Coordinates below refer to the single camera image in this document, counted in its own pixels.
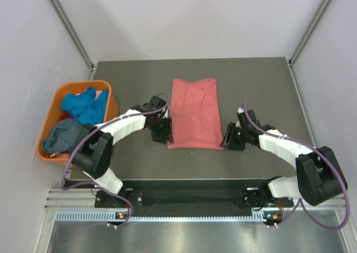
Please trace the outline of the aluminium frame post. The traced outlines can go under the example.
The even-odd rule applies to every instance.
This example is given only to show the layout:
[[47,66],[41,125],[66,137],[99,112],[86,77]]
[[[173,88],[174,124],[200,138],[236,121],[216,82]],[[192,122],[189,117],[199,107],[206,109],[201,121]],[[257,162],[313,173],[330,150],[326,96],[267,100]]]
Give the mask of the aluminium frame post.
[[72,40],[74,46],[76,47],[77,51],[79,52],[85,65],[88,67],[88,69],[89,69],[88,80],[93,80],[97,66],[90,59],[89,54],[87,53],[84,45],[82,44],[78,34],[76,33],[76,31],[75,31],[72,23],[70,22],[65,10],[63,9],[60,1],[59,0],[48,0],[48,1],[52,5],[55,13],[57,14],[59,20],[61,21],[69,38]]
[[300,57],[301,53],[303,52],[305,46],[307,45],[308,41],[312,37],[313,33],[315,32],[316,28],[318,27],[321,19],[323,18],[324,14],[326,13],[328,7],[330,6],[332,0],[322,0],[319,4],[312,20],[307,26],[304,34],[302,35],[297,47],[295,48],[292,56],[290,59],[287,60],[288,66],[292,68],[294,64],[297,62],[298,58]]

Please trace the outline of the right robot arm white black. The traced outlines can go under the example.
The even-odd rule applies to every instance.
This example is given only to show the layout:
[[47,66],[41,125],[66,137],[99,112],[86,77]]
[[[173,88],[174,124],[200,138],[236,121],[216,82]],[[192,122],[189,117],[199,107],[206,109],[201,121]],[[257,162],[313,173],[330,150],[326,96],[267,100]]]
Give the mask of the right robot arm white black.
[[280,198],[300,198],[317,206],[340,194],[348,185],[334,152],[326,146],[315,148],[280,133],[270,125],[260,125],[252,110],[239,108],[237,123],[226,129],[221,147],[243,151],[247,144],[270,152],[292,165],[296,175],[272,178],[260,192],[261,201],[275,205]]

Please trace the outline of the pink t shirt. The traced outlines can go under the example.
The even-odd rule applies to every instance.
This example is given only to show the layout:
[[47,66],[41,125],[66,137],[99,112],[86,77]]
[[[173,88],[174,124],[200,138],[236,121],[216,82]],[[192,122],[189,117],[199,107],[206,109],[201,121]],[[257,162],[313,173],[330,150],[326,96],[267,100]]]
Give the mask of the pink t shirt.
[[223,149],[215,79],[196,82],[174,79],[170,115],[173,143],[167,144],[169,149]]

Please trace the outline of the grey blue t shirt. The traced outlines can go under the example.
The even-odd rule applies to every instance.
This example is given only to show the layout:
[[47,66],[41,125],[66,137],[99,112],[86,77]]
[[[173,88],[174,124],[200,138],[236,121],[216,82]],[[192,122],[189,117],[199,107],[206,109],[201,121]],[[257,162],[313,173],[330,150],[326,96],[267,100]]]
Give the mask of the grey blue t shirt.
[[48,154],[72,153],[75,142],[82,129],[82,124],[74,118],[66,118],[58,122],[41,141],[41,148]]

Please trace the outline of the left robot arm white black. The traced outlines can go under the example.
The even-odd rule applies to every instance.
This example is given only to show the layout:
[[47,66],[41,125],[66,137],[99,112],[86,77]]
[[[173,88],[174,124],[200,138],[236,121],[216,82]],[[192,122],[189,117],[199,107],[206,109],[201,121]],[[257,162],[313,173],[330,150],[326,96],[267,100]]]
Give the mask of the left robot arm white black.
[[106,123],[85,124],[76,139],[69,163],[88,176],[94,185],[108,191],[107,200],[114,206],[123,205],[127,194],[122,189],[123,182],[110,168],[113,146],[145,128],[151,131],[154,142],[165,145],[173,142],[168,103],[159,95]]

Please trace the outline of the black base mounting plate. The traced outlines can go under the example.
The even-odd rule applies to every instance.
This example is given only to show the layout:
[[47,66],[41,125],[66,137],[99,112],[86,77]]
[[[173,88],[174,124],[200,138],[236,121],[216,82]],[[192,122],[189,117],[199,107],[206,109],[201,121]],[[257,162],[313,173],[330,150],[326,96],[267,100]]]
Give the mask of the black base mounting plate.
[[134,216],[247,216],[252,210],[293,207],[288,198],[273,198],[254,188],[122,189]]

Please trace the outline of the left aluminium frame post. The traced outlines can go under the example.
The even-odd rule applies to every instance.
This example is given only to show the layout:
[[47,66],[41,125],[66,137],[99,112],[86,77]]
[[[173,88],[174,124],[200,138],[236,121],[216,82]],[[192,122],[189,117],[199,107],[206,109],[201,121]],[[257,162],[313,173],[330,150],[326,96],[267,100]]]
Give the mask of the left aluminium frame post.
[[48,0],[48,1],[52,5],[55,13],[57,14],[59,20],[61,21],[69,38],[72,40],[74,46],[76,47],[77,51],[79,52],[85,65],[88,67],[88,69],[89,69],[88,80],[93,80],[97,66],[90,59],[89,54],[87,53],[84,45],[82,44],[78,34],[76,33],[76,31],[75,31],[72,23],[70,22],[65,10],[63,9],[60,1],[59,0]]

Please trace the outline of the right aluminium frame post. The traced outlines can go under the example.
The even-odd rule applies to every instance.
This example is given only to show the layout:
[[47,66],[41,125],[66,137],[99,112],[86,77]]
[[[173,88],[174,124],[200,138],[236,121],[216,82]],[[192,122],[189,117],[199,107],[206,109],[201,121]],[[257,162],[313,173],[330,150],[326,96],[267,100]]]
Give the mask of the right aluminium frame post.
[[312,20],[307,26],[304,34],[302,35],[297,47],[295,48],[292,56],[290,59],[287,60],[288,66],[292,68],[294,64],[297,62],[298,58],[300,57],[301,53],[303,52],[305,46],[307,45],[308,41],[312,37],[313,33],[315,32],[316,28],[318,27],[321,19],[323,18],[324,14],[326,13],[328,7],[330,6],[332,0],[322,0],[319,4]]

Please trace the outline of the orange plastic bin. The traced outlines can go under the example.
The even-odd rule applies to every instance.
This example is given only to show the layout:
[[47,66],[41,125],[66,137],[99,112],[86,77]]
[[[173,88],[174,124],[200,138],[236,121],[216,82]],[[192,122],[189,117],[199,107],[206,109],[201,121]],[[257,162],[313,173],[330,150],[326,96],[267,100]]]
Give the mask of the orange plastic bin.
[[65,166],[69,159],[69,154],[62,154],[59,157],[50,157],[41,147],[41,141],[48,136],[50,130],[61,120],[65,118],[65,112],[60,109],[64,97],[68,93],[79,94],[83,93],[87,88],[93,87],[96,91],[108,90],[109,96],[105,110],[104,122],[112,120],[119,115],[119,105],[114,97],[110,84],[104,80],[92,80],[67,83],[60,87],[54,94],[50,108],[48,110],[40,138],[37,143],[37,156],[48,163],[56,163],[57,165]]

